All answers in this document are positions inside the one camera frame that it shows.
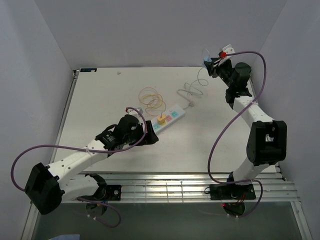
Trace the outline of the blue charger plug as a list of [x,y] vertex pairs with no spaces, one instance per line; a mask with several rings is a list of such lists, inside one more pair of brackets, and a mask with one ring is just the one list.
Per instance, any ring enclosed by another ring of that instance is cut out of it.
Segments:
[[207,65],[211,64],[211,62],[212,62],[212,59],[210,58],[210,56],[205,56],[203,57],[202,66],[206,68]]

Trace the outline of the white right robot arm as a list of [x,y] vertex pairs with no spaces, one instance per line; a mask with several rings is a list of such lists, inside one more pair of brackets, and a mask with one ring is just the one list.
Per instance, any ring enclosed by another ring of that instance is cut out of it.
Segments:
[[225,99],[229,106],[250,128],[246,144],[246,158],[227,179],[226,194],[237,199],[263,170],[283,161],[287,155],[287,124],[268,116],[256,103],[247,85],[251,67],[230,59],[210,58],[204,62],[209,76],[219,77],[226,84]]

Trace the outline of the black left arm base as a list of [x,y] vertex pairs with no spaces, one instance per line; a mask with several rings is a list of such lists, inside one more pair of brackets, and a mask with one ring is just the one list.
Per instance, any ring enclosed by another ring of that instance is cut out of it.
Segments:
[[[117,184],[106,185],[105,187],[98,189],[94,195],[85,195],[84,199],[90,201],[96,201],[107,204],[108,201],[120,201],[122,194],[122,186]],[[86,203],[86,212],[93,217],[101,217],[108,209],[107,206],[101,204]]]

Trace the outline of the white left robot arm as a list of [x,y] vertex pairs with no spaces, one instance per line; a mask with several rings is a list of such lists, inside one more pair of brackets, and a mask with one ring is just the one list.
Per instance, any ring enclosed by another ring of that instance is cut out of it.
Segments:
[[110,193],[100,175],[90,173],[81,179],[75,176],[124,146],[153,145],[158,140],[150,120],[141,123],[137,117],[126,114],[118,124],[110,125],[98,134],[82,151],[49,165],[35,165],[24,191],[42,215],[51,213],[64,201],[77,198],[104,201]]

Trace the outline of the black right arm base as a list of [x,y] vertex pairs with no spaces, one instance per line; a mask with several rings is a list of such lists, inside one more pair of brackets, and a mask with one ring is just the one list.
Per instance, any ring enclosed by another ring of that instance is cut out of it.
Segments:
[[233,217],[243,216],[246,210],[245,200],[255,200],[256,193],[252,184],[210,184],[204,189],[204,193],[209,195],[210,199],[215,201],[231,201],[223,202],[222,208]]

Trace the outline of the white multicolour power strip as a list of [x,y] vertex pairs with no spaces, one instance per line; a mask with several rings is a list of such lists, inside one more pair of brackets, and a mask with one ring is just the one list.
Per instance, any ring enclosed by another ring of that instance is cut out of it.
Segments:
[[163,115],[164,115],[164,120],[162,120],[161,122],[159,122],[157,116],[151,120],[152,127],[156,135],[160,134],[161,132],[166,130],[168,127],[176,123],[178,120],[183,118],[186,115],[186,111],[182,107],[180,107],[178,104],[175,104],[174,106],[164,111]]

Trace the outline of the yellow charger plug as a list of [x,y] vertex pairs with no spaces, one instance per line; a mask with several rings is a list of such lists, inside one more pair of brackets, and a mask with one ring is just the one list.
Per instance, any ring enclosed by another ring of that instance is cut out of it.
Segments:
[[157,117],[157,123],[162,126],[166,123],[166,116],[164,114],[161,114]]

